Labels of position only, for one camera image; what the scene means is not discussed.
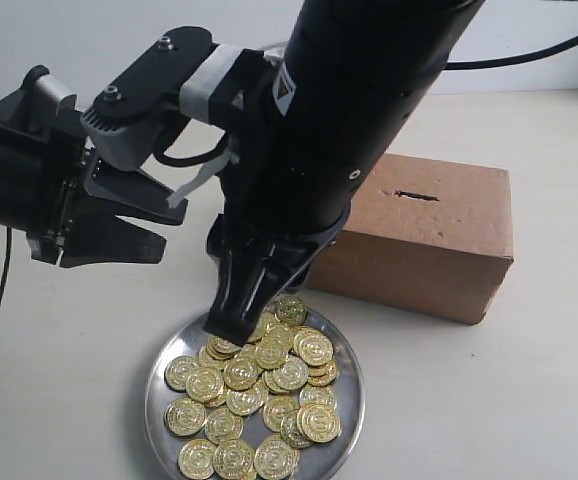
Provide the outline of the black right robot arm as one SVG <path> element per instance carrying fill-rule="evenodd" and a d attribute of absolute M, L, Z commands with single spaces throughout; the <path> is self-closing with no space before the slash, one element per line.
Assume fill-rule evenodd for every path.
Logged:
<path fill-rule="evenodd" d="M 307 1 L 279 67 L 245 100 L 239 161 L 207 239 L 204 328 L 244 344 L 348 220 L 377 160 L 448 63 L 478 1 Z"/>

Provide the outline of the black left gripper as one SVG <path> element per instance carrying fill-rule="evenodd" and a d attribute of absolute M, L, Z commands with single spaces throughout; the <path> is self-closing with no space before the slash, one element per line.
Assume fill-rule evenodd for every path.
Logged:
<path fill-rule="evenodd" d="M 48 130 L 33 134 L 22 83 L 0 99 L 0 225 L 25 233 L 33 259 L 62 268 L 159 263 L 166 239 L 119 216 L 182 224 L 188 201 L 171 205 L 172 189 L 99 157 L 85 169 L 83 195 L 80 111 L 62 108 Z"/>

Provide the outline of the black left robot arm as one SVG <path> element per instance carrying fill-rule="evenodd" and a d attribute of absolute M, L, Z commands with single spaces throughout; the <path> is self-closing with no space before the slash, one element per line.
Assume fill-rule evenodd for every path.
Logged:
<path fill-rule="evenodd" d="M 157 264 L 164 237 L 136 225 L 182 224 L 187 205 L 145 172 L 120 171 L 87 144 L 76 95 L 44 65 L 0 100 L 0 225 L 25 233 L 37 261 Z"/>

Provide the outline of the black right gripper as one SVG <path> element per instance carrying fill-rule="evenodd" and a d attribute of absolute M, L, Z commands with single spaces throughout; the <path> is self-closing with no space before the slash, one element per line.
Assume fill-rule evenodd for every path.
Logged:
<path fill-rule="evenodd" d="M 297 289 L 346 222 L 374 165 L 371 149 L 270 149 L 231 156 L 220 171 L 222 216 L 207 239 L 218 288 L 205 330 L 244 345 L 264 307 Z"/>

